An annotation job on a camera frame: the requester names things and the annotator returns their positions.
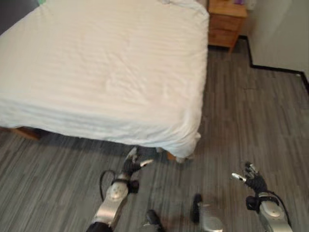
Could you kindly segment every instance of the gray wood-grain floor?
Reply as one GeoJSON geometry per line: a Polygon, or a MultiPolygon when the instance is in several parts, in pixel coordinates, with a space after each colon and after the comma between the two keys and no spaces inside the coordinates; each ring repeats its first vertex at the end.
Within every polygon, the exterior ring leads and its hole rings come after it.
{"type": "MultiPolygon", "coordinates": [[[[179,165],[142,148],[156,162],[136,175],[140,192],[129,196],[116,232],[138,232],[150,208],[168,232],[197,232],[189,221],[196,192],[219,208],[228,232],[262,232],[244,203],[252,191],[229,179],[245,160],[283,198],[294,231],[307,232],[309,99],[301,78],[251,69],[242,40],[231,57],[210,49],[207,77],[196,158],[179,165]]],[[[100,205],[100,173],[119,171],[130,148],[53,133],[33,142],[0,132],[1,231],[85,231],[100,205]]]]}

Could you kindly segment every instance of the robot finger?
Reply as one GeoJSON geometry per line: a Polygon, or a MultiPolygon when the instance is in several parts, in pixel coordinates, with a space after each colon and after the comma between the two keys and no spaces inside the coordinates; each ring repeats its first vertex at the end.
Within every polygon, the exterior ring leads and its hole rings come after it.
{"type": "Polygon", "coordinates": [[[250,168],[245,168],[245,176],[247,178],[253,179],[255,176],[255,173],[250,168]]]}
{"type": "Polygon", "coordinates": [[[243,177],[243,176],[241,176],[241,175],[239,175],[237,173],[232,173],[232,177],[237,179],[237,180],[240,180],[240,181],[242,181],[244,183],[246,183],[246,181],[247,181],[247,178],[245,178],[245,177],[243,177]]]}
{"type": "Polygon", "coordinates": [[[136,162],[138,159],[138,152],[137,152],[137,147],[135,146],[132,148],[132,150],[129,152],[129,154],[126,156],[125,160],[132,160],[132,162],[136,162]]]}
{"type": "Polygon", "coordinates": [[[254,173],[254,175],[258,175],[259,173],[258,169],[252,163],[246,162],[245,167],[250,169],[250,171],[254,173]]]}
{"type": "Polygon", "coordinates": [[[145,167],[147,164],[150,164],[152,163],[154,160],[153,159],[147,159],[147,160],[144,160],[142,162],[140,162],[140,167],[145,167]]]}

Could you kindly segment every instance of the white wall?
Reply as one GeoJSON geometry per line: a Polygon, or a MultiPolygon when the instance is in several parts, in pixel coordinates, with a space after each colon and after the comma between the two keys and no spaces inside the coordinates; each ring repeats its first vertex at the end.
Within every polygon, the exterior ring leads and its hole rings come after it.
{"type": "Polygon", "coordinates": [[[309,0],[257,0],[244,26],[255,65],[304,71],[309,78],[309,0]]]}

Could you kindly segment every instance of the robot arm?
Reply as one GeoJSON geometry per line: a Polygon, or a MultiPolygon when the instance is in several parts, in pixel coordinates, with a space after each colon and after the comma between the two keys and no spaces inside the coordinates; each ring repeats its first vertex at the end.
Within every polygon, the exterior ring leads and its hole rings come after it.
{"type": "Polygon", "coordinates": [[[247,197],[246,205],[249,210],[255,210],[258,213],[266,232],[293,232],[282,200],[274,192],[267,189],[267,184],[256,167],[247,162],[245,172],[246,177],[236,173],[232,173],[232,176],[254,190],[255,197],[247,197]]]}
{"type": "Polygon", "coordinates": [[[149,159],[138,163],[136,162],[137,157],[137,149],[135,147],[129,152],[120,175],[107,189],[106,198],[98,209],[87,232],[113,232],[121,210],[126,203],[127,195],[137,193],[138,191],[138,182],[130,180],[132,175],[142,167],[153,162],[152,159],[149,159]]]}

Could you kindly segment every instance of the mattress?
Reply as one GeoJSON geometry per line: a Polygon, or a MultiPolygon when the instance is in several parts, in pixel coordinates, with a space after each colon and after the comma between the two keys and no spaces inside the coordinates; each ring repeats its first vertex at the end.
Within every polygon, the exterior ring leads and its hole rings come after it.
{"type": "Polygon", "coordinates": [[[0,37],[0,126],[196,146],[208,13],[194,0],[50,0],[0,37]]]}

